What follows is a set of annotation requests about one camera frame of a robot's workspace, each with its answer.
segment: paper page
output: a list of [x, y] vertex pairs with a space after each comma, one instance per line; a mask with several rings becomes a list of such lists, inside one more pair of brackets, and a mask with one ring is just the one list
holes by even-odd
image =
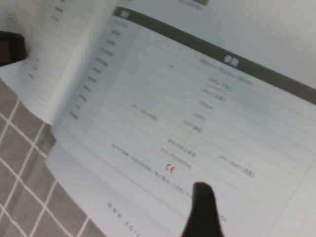
[[0, 29], [22, 34], [28, 58], [0, 69], [1, 78], [42, 120], [52, 123], [63, 102], [67, 67], [83, 57], [82, 40], [93, 18], [96, 0], [5, 0]]
[[[314, 236], [315, 69], [286, 57], [305, 48], [282, 46], [270, 35], [277, 27], [257, 35], [240, 13], [232, 20], [243, 31], [220, 28], [231, 19], [225, 4], [135, 0], [117, 8], [53, 132], [65, 156], [122, 195], [104, 205], [134, 217], [137, 235], [180, 236], [193, 183], [204, 181], [226, 237]], [[148, 216], [156, 223], [146, 224]]]

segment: ce mark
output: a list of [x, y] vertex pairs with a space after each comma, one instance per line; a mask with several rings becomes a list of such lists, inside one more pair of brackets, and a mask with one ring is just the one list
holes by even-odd
[[173, 173], [173, 171], [176, 169], [176, 167], [173, 167], [171, 164], [168, 164], [166, 166], [166, 170], [170, 171], [170, 173]]

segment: open booklet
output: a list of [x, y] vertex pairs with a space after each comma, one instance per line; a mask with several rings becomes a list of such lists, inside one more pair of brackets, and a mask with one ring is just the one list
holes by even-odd
[[24, 29], [30, 57], [0, 76], [53, 124], [47, 165], [108, 237], [179, 237], [196, 181], [214, 188], [226, 237], [315, 236], [308, 7], [8, 2], [3, 27]]

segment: finger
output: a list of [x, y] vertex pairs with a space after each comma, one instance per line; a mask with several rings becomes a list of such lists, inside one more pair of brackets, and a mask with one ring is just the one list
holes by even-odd
[[182, 237], [223, 237], [215, 195], [205, 183], [195, 183], [190, 217]]

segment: dark object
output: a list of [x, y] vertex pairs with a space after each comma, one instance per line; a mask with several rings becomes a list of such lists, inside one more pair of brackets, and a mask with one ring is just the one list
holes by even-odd
[[212, 188], [205, 183], [195, 183], [193, 203], [182, 237], [224, 237]]
[[24, 37], [0, 31], [0, 67], [26, 59]]

